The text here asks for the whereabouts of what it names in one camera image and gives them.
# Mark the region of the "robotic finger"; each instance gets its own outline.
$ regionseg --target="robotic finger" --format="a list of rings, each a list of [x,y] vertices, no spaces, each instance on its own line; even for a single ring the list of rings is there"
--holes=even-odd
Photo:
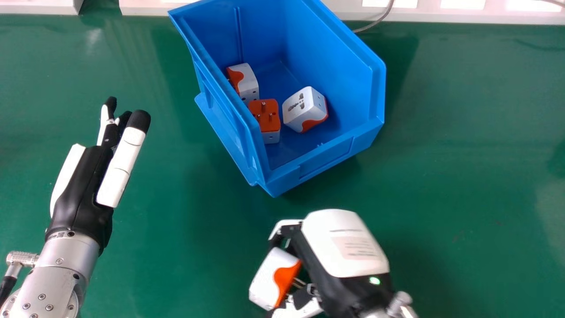
[[[249,287],[249,299],[267,310],[267,318],[322,312],[330,318],[418,317],[411,297],[394,292],[388,259],[354,212],[329,209],[282,220],[269,244]],[[301,268],[311,283],[297,280]]]
[[[94,266],[110,241],[112,215],[149,129],[143,110],[114,117],[115,97],[101,109],[97,145],[71,147],[51,195],[51,223],[40,255],[11,252],[0,286],[4,317],[74,318]],[[23,267],[32,268],[10,294]]]

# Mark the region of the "robotic hand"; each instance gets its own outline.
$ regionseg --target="robotic hand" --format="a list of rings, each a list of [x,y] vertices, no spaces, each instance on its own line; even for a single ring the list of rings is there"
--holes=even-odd
[[[114,118],[115,110],[116,98],[110,97],[102,106],[96,146],[72,146],[53,189],[51,224],[41,254],[8,254],[0,286],[3,317],[78,315],[96,261],[110,240],[114,208],[151,122],[143,110]],[[23,267],[32,270],[10,295]]]
[[[328,209],[282,220],[269,243],[249,287],[267,318],[417,318],[411,297],[393,291],[388,259],[356,213]],[[311,283],[297,278],[301,267]]]

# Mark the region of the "gray cable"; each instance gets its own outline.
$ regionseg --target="gray cable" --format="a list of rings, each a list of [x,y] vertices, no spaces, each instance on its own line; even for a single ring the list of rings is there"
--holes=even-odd
[[[561,1],[557,1],[557,0],[539,0],[539,1],[544,1],[544,2],[549,2],[549,3],[553,3],[554,5],[560,6],[560,7],[564,7],[565,8],[565,3],[561,2]]]
[[[370,29],[370,28],[376,26],[377,24],[379,24],[379,23],[380,23],[381,21],[383,21],[383,20],[386,18],[386,16],[390,13],[390,11],[392,10],[392,6],[393,6],[393,5],[394,5],[394,0],[389,0],[389,4],[386,6],[385,12],[383,12],[383,14],[382,14],[376,21],[374,21],[374,22],[371,23],[371,24],[367,24],[367,25],[365,25],[365,26],[362,27],[362,28],[358,28],[358,29],[353,30],[353,33],[363,32],[363,31],[368,30],[368,29]]]

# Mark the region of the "blue storage container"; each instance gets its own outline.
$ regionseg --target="blue storage container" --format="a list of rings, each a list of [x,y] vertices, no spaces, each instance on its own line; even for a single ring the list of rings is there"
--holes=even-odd
[[[250,185],[279,196],[367,149],[382,127],[385,65],[319,0],[200,0],[169,15],[194,61],[196,103]],[[278,144],[263,144],[225,73],[240,63],[279,107],[314,87],[328,119],[304,134],[283,125]]]

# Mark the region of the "green tabletop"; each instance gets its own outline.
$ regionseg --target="green tabletop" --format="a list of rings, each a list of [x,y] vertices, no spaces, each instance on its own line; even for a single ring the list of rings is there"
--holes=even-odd
[[[247,288],[273,225],[330,207],[365,220],[422,318],[564,317],[565,28],[384,23],[361,38],[388,68],[383,129],[272,199],[198,110],[167,17],[88,2],[0,16],[0,256],[40,252],[67,152],[95,143],[114,95],[153,121],[84,318],[261,318]]]

